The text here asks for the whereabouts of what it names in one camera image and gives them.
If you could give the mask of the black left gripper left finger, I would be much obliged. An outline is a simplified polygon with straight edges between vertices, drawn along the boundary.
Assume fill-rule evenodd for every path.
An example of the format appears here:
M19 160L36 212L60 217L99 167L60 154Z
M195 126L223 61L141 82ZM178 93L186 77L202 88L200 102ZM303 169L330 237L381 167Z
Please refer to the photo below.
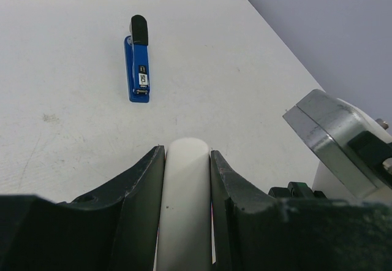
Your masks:
M152 270L165 150L72 202L1 196L2 270Z

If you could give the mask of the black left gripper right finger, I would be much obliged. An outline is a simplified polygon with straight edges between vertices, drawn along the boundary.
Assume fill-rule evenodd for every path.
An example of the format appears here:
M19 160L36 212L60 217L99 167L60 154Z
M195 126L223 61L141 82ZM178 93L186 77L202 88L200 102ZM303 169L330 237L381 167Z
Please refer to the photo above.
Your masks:
M211 152L214 270L390 270L391 207L274 198Z

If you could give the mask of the white stapler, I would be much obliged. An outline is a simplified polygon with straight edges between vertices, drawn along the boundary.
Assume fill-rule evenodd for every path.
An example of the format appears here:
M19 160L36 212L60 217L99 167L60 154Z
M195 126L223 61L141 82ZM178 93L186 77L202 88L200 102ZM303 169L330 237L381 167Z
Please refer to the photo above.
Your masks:
M157 270L210 270L209 146L196 138L172 142L165 158Z

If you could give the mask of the blue and black stapler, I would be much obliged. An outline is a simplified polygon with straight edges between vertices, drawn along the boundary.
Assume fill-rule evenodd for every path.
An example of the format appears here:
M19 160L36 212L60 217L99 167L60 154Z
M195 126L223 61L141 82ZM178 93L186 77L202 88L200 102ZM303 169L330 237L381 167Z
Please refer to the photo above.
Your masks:
M141 15L130 19L130 34L124 39L129 100L148 103L150 94L148 24Z

